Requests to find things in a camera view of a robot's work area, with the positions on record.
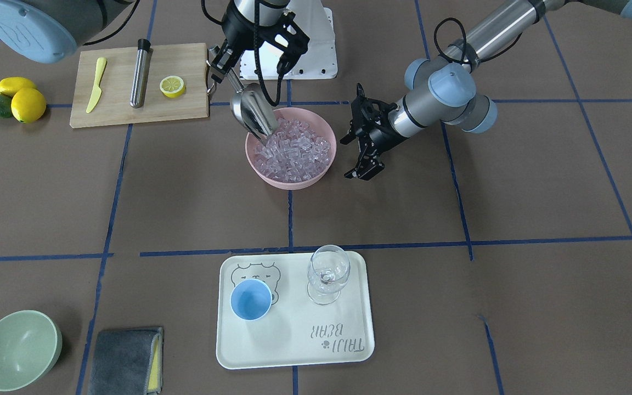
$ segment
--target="ice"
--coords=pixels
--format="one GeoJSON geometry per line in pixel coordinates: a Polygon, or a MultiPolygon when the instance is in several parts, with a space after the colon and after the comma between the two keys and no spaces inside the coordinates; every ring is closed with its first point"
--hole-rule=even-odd
{"type": "Polygon", "coordinates": [[[299,120],[278,119],[279,128],[266,145],[255,148],[256,168],[278,182],[305,182],[321,174],[331,162],[331,145],[299,120]]]}

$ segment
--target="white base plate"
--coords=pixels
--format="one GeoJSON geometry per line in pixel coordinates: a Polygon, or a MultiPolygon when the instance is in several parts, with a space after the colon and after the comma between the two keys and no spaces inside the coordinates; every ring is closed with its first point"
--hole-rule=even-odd
{"type": "Polygon", "coordinates": [[[226,369],[362,362],[374,352],[367,270],[348,251],[351,276],[336,302],[319,306],[306,293],[311,253],[241,255],[221,265],[216,359],[226,369]],[[230,307],[236,284],[259,278],[273,290],[265,317],[246,321],[230,307]]]}
{"type": "MultiPolygon", "coordinates": [[[[326,17],[333,29],[333,12],[324,8],[326,17]]],[[[264,43],[260,48],[260,67],[265,80],[276,80],[277,62],[281,50],[270,43],[264,43]]],[[[309,48],[290,72],[284,75],[285,80],[330,80],[338,75],[338,60],[336,59],[336,40],[318,41],[312,37],[309,48]]],[[[243,80],[256,80],[258,75],[255,68],[255,54],[246,50],[240,58],[240,77],[243,80]]]]}

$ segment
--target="tray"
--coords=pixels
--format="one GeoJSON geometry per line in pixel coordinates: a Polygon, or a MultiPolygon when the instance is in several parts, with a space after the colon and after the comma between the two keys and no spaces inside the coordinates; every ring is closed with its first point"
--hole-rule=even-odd
{"type": "Polygon", "coordinates": [[[319,306],[306,293],[311,253],[241,255],[221,265],[218,283],[216,359],[227,369],[362,362],[374,352],[367,271],[348,251],[351,276],[336,302],[319,306]],[[233,287],[260,278],[273,290],[273,305],[255,321],[230,307],[233,287]]]}
{"type": "Polygon", "coordinates": [[[132,108],[128,101],[131,99],[137,53],[137,47],[85,50],[80,53],[70,115],[71,127],[208,117],[205,43],[153,46],[145,104],[141,108],[132,108]],[[108,60],[100,83],[102,94],[94,110],[87,114],[85,110],[92,92],[96,60],[101,57],[108,60]],[[181,97],[166,98],[160,92],[160,81],[168,75],[178,75],[185,81],[187,92],[181,97]]]}

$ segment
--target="gray towel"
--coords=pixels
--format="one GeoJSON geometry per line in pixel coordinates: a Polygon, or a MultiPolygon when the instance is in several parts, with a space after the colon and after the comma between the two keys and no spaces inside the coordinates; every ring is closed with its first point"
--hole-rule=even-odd
{"type": "Polygon", "coordinates": [[[155,342],[162,328],[99,332],[87,394],[146,395],[155,342]]]}

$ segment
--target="cartoon bear drawing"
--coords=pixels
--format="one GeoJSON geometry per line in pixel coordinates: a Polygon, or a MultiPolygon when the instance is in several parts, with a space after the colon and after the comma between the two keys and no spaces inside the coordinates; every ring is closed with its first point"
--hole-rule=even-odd
{"type": "Polygon", "coordinates": [[[270,287],[273,294],[273,302],[275,304],[279,299],[279,293],[277,292],[277,285],[279,278],[281,278],[281,272],[279,268],[274,265],[274,262],[265,265],[265,263],[238,263],[238,266],[231,272],[230,280],[235,287],[243,280],[248,278],[257,278],[263,280],[265,284],[270,287]]]}

